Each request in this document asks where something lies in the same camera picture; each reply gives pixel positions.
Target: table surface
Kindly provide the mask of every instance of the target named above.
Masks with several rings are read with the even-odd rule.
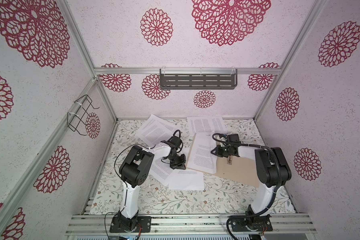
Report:
[[[115,174],[116,156],[131,144],[144,144],[135,136],[136,130],[145,120],[122,120],[115,134],[111,150],[99,181],[90,214],[102,215],[118,212],[122,200],[123,186]],[[181,139],[185,147],[190,147],[192,137],[186,120],[168,120],[181,130]],[[240,140],[246,143],[264,142],[253,120],[224,120],[229,134],[238,133]],[[129,151],[123,152],[117,159],[118,170]],[[141,214],[242,214],[253,201],[257,188],[240,182],[204,174],[204,191],[170,190],[149,175],[141,185],[139,213]],[[284,187],[276,195],[269,213],[296,213]]]

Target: wire rack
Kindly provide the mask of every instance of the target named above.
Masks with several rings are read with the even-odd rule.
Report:
[[[88,105],[86,108],[84,108],[83,105],[84,105],[86,102],[88,102],[89,105]],[[82,122],[84,125],[86,125],[85,122],[83,122],[82,119],[83,119],[83,117],[84,117],[86,114],[89,115],[89,113],[88,113],[88,108],[89,108],[89,107],[92,107],[93,109],[99,109],[100,107],[98,107],[98,108],[93,107],[93,105],[92,105],[92,99],[91,99],[87,94],[86,94],[86,95],[83,95],[83,96],[80,97],[80,98],[78,98],[74,103],[77,103],[78,105],[80,105],[80,108],[79,108],[79,109],[83,109],[84,112],[83,112],[83,114],[82,114],[81,117],[77,114],[78,111],[79,111],[79,109],[77,110],[76,113],[68,112],[68,113],[67,113],[67,126],[68,126],[69,129],[72,130],[73,132],[78,132],[80,135],[86,136],[87,134],[81,134],[77,128],[78,128],[78,126],[79,126],[79,124],[80,124],[81,122]],[[73,120],[74,120],[75,118],[77,118],[77,119],[79,120],[78,123],[76,124],[76,126],[72,125],[72,122],[73,122]]]

